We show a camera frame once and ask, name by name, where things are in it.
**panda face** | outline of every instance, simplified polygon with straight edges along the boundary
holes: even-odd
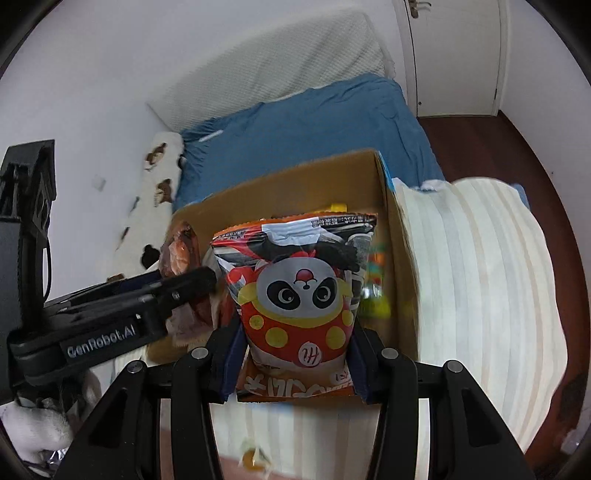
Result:
[[[256,296],[266,310],[292,318],[323,317],[342,308],[334,270],[313,257],[267,265],[256,281]]]

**orange packaging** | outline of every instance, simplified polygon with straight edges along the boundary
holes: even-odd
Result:
[[[352,394],[345,352],[375,225],[375,215],[325,212],[214,236],[249,343],[241,400]]]

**white wall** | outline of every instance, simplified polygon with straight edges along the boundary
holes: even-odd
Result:
[[[391,56],[402,59],[390,0],[361,5]],[[0,80],[0,155],[56,139],[51,296],[105,280],[139,186],[145,149],[165,129],[145,105],[171,69],[233,38],[339,0],[63,0]],[[405,89],[403,63],[396,79]],[[95,176],[106,179],[102,193]]]
[[[573,227],[589,288],[591,86],[560,37],[529,3],[508,0],[508,6],[509,64],[501,110],[554,183]],[[590,407],[588,390],[587,419]]]

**panda cartoon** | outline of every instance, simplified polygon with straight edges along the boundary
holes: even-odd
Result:
[[[359,269],[343,262],[343,248],[350,247],[298,246],[228,272],[230,283],[244,283],[237,302],[256,364],[299,371],[342,362],[354,321],[345,271]]]

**blue bed sheet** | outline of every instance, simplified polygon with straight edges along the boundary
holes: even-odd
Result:
[[[400,86],[374,74],[259,103],[181,134],[187,161],[175,209],[245,180],[361,148],[378,150],[391,176],[411,187],[443,180]]]

